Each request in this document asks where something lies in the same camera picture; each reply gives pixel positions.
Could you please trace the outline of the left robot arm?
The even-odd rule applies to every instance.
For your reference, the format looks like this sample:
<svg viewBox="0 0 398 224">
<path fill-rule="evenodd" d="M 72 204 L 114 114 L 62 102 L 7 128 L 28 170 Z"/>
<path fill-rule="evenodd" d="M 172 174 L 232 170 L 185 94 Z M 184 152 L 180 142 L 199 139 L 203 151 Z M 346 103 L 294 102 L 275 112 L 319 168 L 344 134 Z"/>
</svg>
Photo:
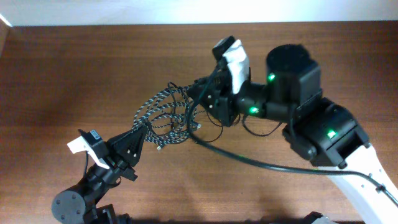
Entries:
<svg viewBox="0 0 398 224">
<path fill-rule="evenodd" d="M 80 136 L 67 146 L 74 154 L 84 152 L 94 164 L 85 167 L 81 180 L 57 194 L 52 214 L 61 223 L 132 223 L 129 214 L 116 214 L 113 205 L 98 207 L 105 194 L 120 185 L 121 179 L 137 179 L 134 166 L 151 125 L 146 122 L 107 141 L 92 129 L 79 129 Z"/>
</svg>

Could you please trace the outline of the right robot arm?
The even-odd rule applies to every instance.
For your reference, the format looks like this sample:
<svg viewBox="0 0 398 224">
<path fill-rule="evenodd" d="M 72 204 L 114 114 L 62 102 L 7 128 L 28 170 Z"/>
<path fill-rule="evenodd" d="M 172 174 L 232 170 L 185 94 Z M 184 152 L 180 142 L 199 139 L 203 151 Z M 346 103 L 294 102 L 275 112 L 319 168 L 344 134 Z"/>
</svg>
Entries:
<svg viewBox="0 0 398 224">
<path fill-rule="evenodd" d="M 290 148 L 312 164 L 309 173 L 327 176 L 364 222 L 397 222 L 397 187 L 355 117 L 323 96 L 320 67 L 302 45 L 281 45 L 268 53 L 265 84 L 252 82 L 241 46 L 219 45 L 213 53 L 214 72 L 188 89 L 196 105 L 223 126 L 237 116 L 284 124 Z"/>
</svg>

